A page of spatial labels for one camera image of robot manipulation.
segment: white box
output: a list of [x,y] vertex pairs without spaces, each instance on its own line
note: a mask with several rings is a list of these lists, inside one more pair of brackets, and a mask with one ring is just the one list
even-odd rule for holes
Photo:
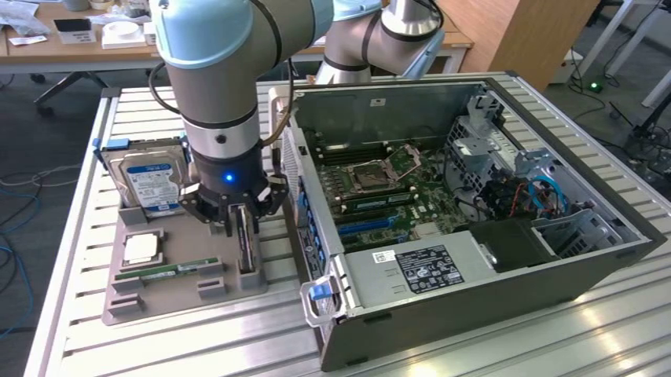
[[156,27],[154,22],[146,22],[143,26],[144,41],[148,45],[156,44]]
[[140,26],[128,21],[116,21],[103,27],[103,49],[144,47],[144,34]]
[[92,43],[96,41],[96,32],[91,21],[86,19],[54,20],[62,43]]
[[571,55],[571,50],[566,53],[565,61],[562,61],[561,67],[555,72],[555,77],[550,81],[550,84],[566,84],[571,75],[574,74],[575,68],[581,65],[583,61],[583,56],[574,50]]
[[119,38],[115,35],[103,35],[103,49],[127,49],[130,47],[144,47],[147,42],[144,36],[134,38]]

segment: motherboard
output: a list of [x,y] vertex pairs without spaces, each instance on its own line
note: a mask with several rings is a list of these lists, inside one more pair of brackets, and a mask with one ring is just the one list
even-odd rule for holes
[[403,144],[318,152],[346,252],[441,236],[469,222],[445,186],[435,150]]

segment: warning label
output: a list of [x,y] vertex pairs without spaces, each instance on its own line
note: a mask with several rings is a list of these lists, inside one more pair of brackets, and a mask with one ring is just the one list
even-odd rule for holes
[[415,294],[463,283],[462,273],[443,245],[397,254],[397,261]]

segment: hard drive label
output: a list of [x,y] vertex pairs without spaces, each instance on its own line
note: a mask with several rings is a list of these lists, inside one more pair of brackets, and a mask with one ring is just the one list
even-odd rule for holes
[[168,163],[127,169],[135,195],[146,210],[172,210],[178,205],[179,186],[170,180],[174,170]]

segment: wooden desk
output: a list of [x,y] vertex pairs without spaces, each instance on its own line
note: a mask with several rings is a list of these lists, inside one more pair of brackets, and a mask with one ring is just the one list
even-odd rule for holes
[[[7,73],[48,73],[70,71],[108,71],[118,69],[152,68],[160,62],[155,46],[128,49],[103,49],[100,46],[100,25],[96,28],[96,43],[75,45],[62,44],[56,34],[54,20],[84,18],[104,11],[90,9],[84,12],[71,12],[60,3],[42,3],[38,8],[38,19],[52,29],[46,42],[28,46],[15,46],[8,38],[18,37],[11,27],[0,34],[0,74]],[[473,41],[446,20],[446,39],[439,56],[450,57],[445,69],[457,72],[462,65],[466,50]],[[321,61],[325,47],[314,46],[299,52],[295,61]]]

